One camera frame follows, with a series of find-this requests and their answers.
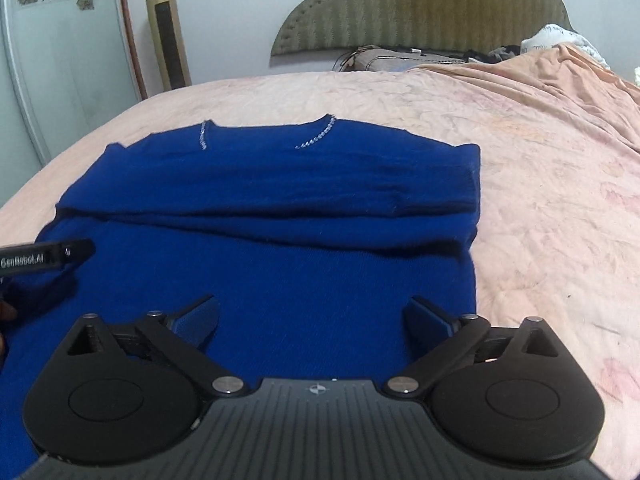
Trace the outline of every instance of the white door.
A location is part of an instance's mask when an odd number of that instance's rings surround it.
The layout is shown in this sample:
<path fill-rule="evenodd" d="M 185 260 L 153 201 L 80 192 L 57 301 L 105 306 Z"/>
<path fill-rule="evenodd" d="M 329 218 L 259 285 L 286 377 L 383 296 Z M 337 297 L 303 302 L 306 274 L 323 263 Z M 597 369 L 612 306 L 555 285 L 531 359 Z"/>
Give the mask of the white door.
<path fill-rule="evenodd" d="M 9 65 L 46 164 L 140 98 L 119 0 L 2 0 Z"/>
<path fill-rule="evenodd" d="M 15 98 L 0 31 L 0 206 L 40 168 Z"/>

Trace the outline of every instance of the pink bedsheet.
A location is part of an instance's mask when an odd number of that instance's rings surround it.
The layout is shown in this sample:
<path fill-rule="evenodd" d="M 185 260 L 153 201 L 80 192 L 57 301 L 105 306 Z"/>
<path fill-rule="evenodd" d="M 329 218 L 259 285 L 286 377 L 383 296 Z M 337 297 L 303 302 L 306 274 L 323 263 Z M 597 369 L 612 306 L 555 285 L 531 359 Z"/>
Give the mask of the pink bedsheet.
<path fill-rule="evenodd" d="M 213 119 L 339 118 L 482 149 L 472 255 L 478 311 L 494 324 L 542 316 L 602 395 L 594 460 L 640 472 L 640 88 L 570 45 L 498 65 L 407 73 L 297 73 L 160 94 L 62 153 L 0 209 L 0 244 L 28 242 L 110 142 Z"/>

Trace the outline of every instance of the upholstered headboard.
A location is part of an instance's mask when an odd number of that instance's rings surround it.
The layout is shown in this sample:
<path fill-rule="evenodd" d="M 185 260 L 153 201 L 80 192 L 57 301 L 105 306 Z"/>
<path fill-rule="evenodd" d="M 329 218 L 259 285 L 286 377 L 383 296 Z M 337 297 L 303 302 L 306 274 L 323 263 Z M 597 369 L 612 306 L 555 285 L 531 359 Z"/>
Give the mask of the upholstered headboard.
<path fill-rule="evenodd" d="M 571 29 L 562 0 L 305 0 L 271 55 L 366 44 L 488 52 L 547 23 Z"/>

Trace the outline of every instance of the black handheld device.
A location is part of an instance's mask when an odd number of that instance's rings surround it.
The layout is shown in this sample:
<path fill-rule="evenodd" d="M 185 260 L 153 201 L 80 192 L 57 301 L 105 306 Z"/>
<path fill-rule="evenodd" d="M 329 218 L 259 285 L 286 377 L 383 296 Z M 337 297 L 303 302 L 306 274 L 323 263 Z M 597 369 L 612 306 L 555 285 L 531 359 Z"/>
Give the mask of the black handheld device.
<path fill-rule="evenodd" d="M 57 270 L 66 264 L 82 263 L 95 253 L 88 238 L 65 242 L 41 242 L 0 248 L 0 279 L 43 270 Z"/>
<path fill-rule="evenodd" d="M 41 456 L 20 478 L 606 480 L 589 460 L 602 400 L 543 319 L 494 328 L 411 302 L 448 336 L 382 386 L 250 388 L 179 336 L 211 297 L 124 325 L 85 314 L 24 403 Z"/>

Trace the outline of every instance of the blue sweater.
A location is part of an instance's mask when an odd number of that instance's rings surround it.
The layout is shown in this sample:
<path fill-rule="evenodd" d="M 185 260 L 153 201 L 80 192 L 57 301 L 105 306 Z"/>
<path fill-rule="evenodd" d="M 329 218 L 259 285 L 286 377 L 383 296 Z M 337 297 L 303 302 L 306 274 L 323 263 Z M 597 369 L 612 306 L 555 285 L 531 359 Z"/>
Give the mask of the blue sweater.
<path fill-rule="evenodd" d="M 81 314 L 129 322 L 211 293 L 220 320 L 204 350 L 249 384 L 382 382 L 415 357 L 402 324 L 411 295 L 475 311 L 478 216 L 476 145 L 367 123 L 207 122 L 108 146 L 38 238 L 92 238 L 95 256 L 12 289 L 0 479 L 36 459 L 22 402 Z"/>

